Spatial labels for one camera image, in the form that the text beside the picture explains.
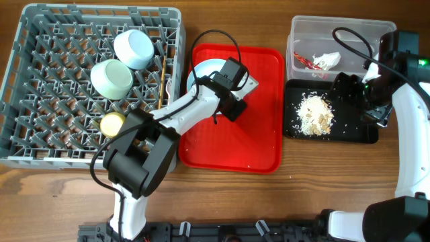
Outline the light blue bowl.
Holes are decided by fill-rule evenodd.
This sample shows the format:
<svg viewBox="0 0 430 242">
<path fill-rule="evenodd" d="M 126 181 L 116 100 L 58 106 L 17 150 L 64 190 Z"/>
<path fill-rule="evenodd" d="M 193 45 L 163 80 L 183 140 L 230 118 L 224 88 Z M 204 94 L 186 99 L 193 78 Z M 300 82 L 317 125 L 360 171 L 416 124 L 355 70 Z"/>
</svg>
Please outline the light blue bowl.
<svg viewBox="0 0 430 242">
<path fill-rule="evenodd" d="M 140 30 L 127 30 L 114 39 L 117 58 L 135 70 L 146 68 L 155 54 L 151 39 Z"/>
</svg>

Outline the pale green saucer bowl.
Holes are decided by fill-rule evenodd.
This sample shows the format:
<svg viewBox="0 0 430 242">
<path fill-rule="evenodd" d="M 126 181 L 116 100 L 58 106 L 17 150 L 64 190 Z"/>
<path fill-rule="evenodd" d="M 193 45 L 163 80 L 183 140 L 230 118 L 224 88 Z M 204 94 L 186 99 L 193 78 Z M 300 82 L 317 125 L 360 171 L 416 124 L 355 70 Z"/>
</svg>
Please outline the pale green saucer bowl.
<svg viewBox="0 0 430 242">
<path fill-rule="evenodd" d="M 93 66 L 90 80 L 100 95 L 113 100 L 125 98 L 133 84 L 130 69 L 116 59 L 104 60 Z"/>
</svg>

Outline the white tissue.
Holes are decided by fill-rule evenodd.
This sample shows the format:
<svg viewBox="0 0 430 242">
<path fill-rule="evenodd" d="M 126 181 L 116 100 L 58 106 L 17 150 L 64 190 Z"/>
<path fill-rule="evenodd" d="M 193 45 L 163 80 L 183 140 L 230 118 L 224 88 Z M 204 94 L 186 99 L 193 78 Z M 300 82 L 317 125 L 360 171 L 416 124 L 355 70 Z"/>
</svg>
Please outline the white tissue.
<svg viewBox="0 0 430 242">
<path fill-rule="evenodd" d="M 328 71 L 338 65 L 341 60 L 341 54 L 339 52 L 324 53 L 320 56 L 314 54 L 312 58 L 314 65 L 324 71 Z"/>
</svg>

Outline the rice and nut scraps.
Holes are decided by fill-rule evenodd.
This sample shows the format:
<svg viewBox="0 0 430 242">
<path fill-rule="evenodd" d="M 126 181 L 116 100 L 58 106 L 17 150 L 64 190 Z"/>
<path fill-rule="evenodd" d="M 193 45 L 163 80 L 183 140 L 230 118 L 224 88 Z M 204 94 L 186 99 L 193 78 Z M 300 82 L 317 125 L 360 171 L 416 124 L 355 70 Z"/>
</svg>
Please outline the rice and nut scraps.
<svg viewBox="0 0 430 242">
<path fill-rule="evenodd" d="M 293 108 L 293 114 L 297 117 L 292 121 L 298 121 L 298 124 L 293 125 L 296 133 L 305 136 L 331 133 L 331 127 L 335 122 L 334 109 L 324 95 L 318 95 L 316 91 L 302 93 L 299 103 L 294 104 Z"/>
</svg>

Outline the wooden chopstick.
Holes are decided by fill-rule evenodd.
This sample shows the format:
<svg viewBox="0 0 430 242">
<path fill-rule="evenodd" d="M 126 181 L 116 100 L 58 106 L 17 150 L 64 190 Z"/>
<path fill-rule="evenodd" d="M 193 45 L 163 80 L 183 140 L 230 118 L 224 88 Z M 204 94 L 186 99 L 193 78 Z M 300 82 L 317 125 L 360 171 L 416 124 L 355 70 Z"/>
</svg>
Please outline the wooden chopstick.
<svg viewBox="0 0 430 242">
<path fill-rule="evenodd" d="M 163 57 L 163 68 L 161 73 L 161 84 L 159 86 L 159 102 L 158 102 L 158 108 L 161 109 L 163 105 L 163 96 L 164 96 L 164 90 L 165 90 L 165 72 L 167 67 L 167 56 L 165 55 Z"/>
</svg>

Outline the white round plate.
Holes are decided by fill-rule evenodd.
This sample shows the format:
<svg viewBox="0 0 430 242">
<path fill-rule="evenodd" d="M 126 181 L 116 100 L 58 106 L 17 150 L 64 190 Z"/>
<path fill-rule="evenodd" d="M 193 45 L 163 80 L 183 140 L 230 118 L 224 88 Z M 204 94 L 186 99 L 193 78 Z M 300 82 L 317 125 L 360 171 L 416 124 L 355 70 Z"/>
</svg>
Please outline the white round plate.
<svg viewBox="0 0 430 242">
<path fill-rule="evenodd" d="M 221 68 L 224 66 L 225 62 L 226 60 L 212 58 L 197 64 L 194 69 L 196 71 L 197 77 L 202 77 L 204 75 L 209 75 L 214 71 L 220 71 Z M 187 91 L 192 88 L 192 85 L 194 83 L 194 75 L 193 73 L 190 73 L 187 78 Z M 246 77 L 243 77 L 241 82 L 239 83 L 239 86 L 243 84 L 245 84 L 245 86 L 242 89 L 238 91 L 232 91 L 232 94 L 236 97 L 237 100 L 243 99 L 246 95 L 255 91 L 259 86 L 259 83 L 252 76 L 249 76 L 248 79 L 246 79 Z"/>
</svg>

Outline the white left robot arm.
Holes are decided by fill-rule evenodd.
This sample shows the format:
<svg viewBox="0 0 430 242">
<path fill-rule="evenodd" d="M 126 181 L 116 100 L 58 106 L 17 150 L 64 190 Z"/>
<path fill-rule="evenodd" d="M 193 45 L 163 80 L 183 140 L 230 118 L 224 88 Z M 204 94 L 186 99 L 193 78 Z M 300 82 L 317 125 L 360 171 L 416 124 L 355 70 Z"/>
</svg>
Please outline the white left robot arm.
<svg viewBox="0 0 430 242">
<path fill-rule="evenodd" d="M 234 58 L 211 73 L 191 75 L 190 90 L 168 106 L 128 114 L 106 149 L 103 167 L 118 200 L 110 227 L 119 241 L 135 240 L 145 227 L 148 197 L 173 169 L 181 136 L 217 114 L 234 122 L 247 108 L 245 96 L 259 85 Z"/>
</svg>

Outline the yellow cup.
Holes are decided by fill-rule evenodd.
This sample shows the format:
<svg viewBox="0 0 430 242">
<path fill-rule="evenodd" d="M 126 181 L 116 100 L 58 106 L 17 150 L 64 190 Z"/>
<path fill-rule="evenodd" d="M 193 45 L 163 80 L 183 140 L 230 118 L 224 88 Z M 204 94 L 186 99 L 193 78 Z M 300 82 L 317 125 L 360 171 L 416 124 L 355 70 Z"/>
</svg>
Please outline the yellow cup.
<svg viewBox="0 0 430 242">
<path fill-rule="evenodd" d="M 124 115 L 117 112 L 106 114 L 100 121 L 99 127 L 101 133 L 108 138 L 115 137 L 119 133 L 125 119 Z"/>
</svg>

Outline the white plastic fork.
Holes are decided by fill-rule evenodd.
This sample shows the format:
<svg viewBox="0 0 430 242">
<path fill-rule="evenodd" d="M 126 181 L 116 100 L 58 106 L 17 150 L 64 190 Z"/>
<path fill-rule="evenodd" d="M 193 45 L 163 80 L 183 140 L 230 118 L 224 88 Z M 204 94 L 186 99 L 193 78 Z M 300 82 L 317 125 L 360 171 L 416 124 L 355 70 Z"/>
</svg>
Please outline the white plastic fork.
<svg viewBox="0 0 430 242">
<path fill-rule="evenodd" d="M 172 83 L 173 83 L 172 78 L 171 77 L 168 78 L 168 81 L 167 81 L 166 86 L 165 86 L 165 91 L 166 91 L 166 94 L 167 94 L 167 105 L 168 106 L 171 103 Z"/>
</svg>

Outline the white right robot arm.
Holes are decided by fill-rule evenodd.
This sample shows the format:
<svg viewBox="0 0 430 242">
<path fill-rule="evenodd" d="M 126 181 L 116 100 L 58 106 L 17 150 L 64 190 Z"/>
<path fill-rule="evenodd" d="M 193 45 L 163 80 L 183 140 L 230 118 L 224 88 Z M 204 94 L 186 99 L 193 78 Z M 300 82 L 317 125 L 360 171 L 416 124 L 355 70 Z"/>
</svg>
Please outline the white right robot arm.
<svg viewBox="0 0 430 242">
<path fill-rule="evenodd" d="M 429 240 L 429 57 L 419 54 L 419 35 L 388 32 L 378 56 L 364 54 L 337 37 L 342 47 L 364 58 L 364 78 L 339 73 L 328 99 L 366 113 L 394 110 L 398 122 L 399 174 L 395 197 L 365 212 L 328 211 L 319 236 L 331 241 Z"/>
</svg>

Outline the red snack wrapper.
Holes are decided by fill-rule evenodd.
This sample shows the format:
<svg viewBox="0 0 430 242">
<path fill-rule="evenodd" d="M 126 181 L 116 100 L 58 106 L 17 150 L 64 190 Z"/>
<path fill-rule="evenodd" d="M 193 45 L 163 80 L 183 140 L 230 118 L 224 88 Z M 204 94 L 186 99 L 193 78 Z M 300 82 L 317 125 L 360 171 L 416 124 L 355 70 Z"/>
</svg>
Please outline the red snack wrapper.
<svg viewBox="0 0 430 242">
<path fill-rule="evenodd" d="M 314 71 L 322 71 L 323 69 L 314 64 L 313 62 L 311 62 L 310 60 L 308 60 L 307 58 L 304 58 L 303 56 L 299 55 L 297 52 L 294 52 L 294 57 L 300 62 L 302 63 L 306 69 L 310 69 L 310 70 L 314 70 Z M 327 74 L 324 73 L 311 73 L 312 77 L 319 77 L 322 80 L 326 80 L 328 78 Z"/>
</svg>

